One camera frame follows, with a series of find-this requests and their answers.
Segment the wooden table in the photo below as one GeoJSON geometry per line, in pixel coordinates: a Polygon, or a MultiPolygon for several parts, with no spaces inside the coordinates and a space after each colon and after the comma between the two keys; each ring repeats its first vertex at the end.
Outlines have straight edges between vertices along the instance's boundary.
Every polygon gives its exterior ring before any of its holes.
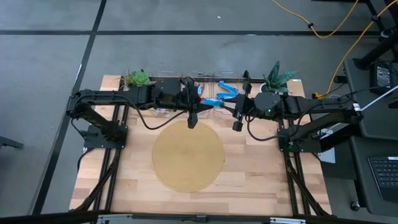
{"type": "MultiPolygon", "coordinates": [[[[223,91],[216,83],[204,83],[203,96],[215,96],[223,91]]],[[[117,90],[117,76],[105,75],[101,90],[117,90]]],[[[241,89],[241,83],[235,83],[241,89]]],[[[301,80],[288,82],[290,95],[304,95],[301,80]]],[[[258,93],[259,84],[253,84],[251,97],[258,93]]],[[[111,119],[113,106],[97,106],[96,111],[111,119]]],[[[157,126],[173,114],[159,115],[144,111],[149,126],[157,126]]],[[[186,120],[187,114],[179,120],[186,120]]],[[[158,181],[151,163],[152,147],[164,128],[146,129],[135,110],[129,110],[126,147],[114,188],[112,212],[174,213],[207,215],[283,215],[291,216],[289,187],[282,153],[276,139],[259,142],[252,139],[246,127],[239,133],[232,130],[234,118],[223,109],[205,111],[199,121],[211,126],[221,138],[225,150],[225,164],[216,180],[207,188],[193,193],[171,190],[158,181]]],[[[309,122],[309,117],[302,124],[309,122]]],[[[275,135],[278,124],[255,119],[251,123],[253,134],[259,138],[275,135]]],[[[104,149],[95,149],[81,161],[70,208],[76,208],[93,190],[100,176],[104,149]]],[[[301,153],[305,183],[318,203],[327,212],[329,200],[319,161],[310,153],[301,153]]],[[[104,207],[104,188],[101,206],[104,207]]],[[[303,213],[300,191],[296,186],[299,211],[303,213]]]]}

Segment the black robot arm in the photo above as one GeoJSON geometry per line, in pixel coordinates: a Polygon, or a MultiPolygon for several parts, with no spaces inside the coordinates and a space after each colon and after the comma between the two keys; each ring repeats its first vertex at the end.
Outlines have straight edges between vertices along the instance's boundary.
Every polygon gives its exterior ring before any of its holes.
{"type": "Polygon", "coordinates": [[[136,110],[167,108],[188,112],[188,127],[198,122],[197,113],[212,109],[201,104],[198,87],[190,77],[180,80],[161,80],[145,86],[132,86],[127,91],[82,90],[68,102],[67,115],[71,119],[85,119],[101,131],[107,141],[118,141],[125,133],[117,121],[108,121],[91,108],[94,105],[128,105],[136,110]]]}
{"type": "Polygon", "coordinates": [[[294,142],[336,123],[356,124],[363,118],[361,108],[351,98],[310,100],[302,96],[286,96],[271,92],[258,93],[254,98],[249,98],[251,84],[248,71],[245,71],[244,78],[246,79],[243,83],[244,94],[238,94],[235,98],[225,100],[236,103],[235,108],[223,106],[237,119],[233,124],[235,131],[242,130],[244,117],[271,121],[298,119],[297,125],[278,131],[280,137],[285,137],[286,141],[294,142]],[[302,126],[299,125],[306,114],[314,113],[328,114],[302,126]]]}

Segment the green plant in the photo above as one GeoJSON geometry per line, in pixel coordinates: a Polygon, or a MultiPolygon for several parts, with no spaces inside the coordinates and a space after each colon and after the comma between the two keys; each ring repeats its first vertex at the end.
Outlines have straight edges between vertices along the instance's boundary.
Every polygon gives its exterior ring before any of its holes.
{"type": "Polygon", "coordinates": [[[142,86],[148,85],[150,83],[149,74],[147,72],[144,72],[142,69],[139,72],[130,72],[128,70],[127,74],[123,76],[123,80],[126,86],[142,86]]]}
{"type": "Polygon", "coordinates": [[[277,61],[272,68],[271,72],[269,73],[268,77],[264,76],[265,85],[263,86],[264,89],[262,91],[271,91],[271,92],[279,92],[279,93],[286,93],[289,90],[285,86],[287,81],[289,81],[294,75],[297,74],[297,71],[292,72],[285,72],[279,75],[279,61],[277,61]]]}

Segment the black floor line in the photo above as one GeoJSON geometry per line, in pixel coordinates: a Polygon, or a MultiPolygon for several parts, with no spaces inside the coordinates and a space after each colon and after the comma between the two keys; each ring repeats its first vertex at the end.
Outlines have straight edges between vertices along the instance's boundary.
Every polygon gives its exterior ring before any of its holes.
{"type": "MultiPolygon", "coordinates": [[[[328,35],[331,31],[318,31],[328,35]]],[[[335,36],[359,36],[362,31],[337,31],[335,36]]],[[[260,36],[315,36],[308,31],[293,30],[0,30],[0,35],[260,35],[260,36]]],[[[365,36],[380,36],[379,31],[368,31],[365,36]]]]}
{"type": "MultiPolygon", "coordinates": [[[[105,5],[106,5],[106,0],[101,0],[101,4],[99,5],[98,13],[93,26],[92,30],[93,32],[96,32],[98,30],[102,15],[104,13],[105,5]]],[[[78,71],[75,83],[72,88],[72,93],[80,89],[81,82],[83,80],[83,76],[86,71],[88,59],[90,57],[91,50],[94,45],[95,37],[96,36],[94,34],[91,34],[90,38],[88,39],[86,50],[81,60],[80,69],[78,71]]],[[[69,120],[70,118],[64,113],[62,116],[62,122],[60,123],[60,126],[58,127],[57,133],[55,135],[56,137],[52,144],[52,148],[50,150],[49,158],[47,159],[45,170],[42,174],[42,178],[40,179],[39,186],[36,190],[35,197],[33,198],[31,204],[32,215],[40,215],[42,213],[42,209],[45,203],[45,198],[47,197],[47,193],[49,192],[51,180],[54,175],[58,158],[61,153],[62,144],[63,141],[65,140],[65,135],[67,133],[67,129],[69,126],[69,120]]]]}

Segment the round tan mat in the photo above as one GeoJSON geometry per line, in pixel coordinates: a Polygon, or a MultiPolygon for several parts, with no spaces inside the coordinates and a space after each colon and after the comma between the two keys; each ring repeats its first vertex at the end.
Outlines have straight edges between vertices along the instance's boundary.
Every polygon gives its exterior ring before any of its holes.
{"type": "Polygon", "coordinates": [[[221,140],[207,125],[198,122],[194,129],[179,121],[157,138],[152,164],[159,180],[179,192],[194,192],[210,185],[224,164],[221,140]]]}

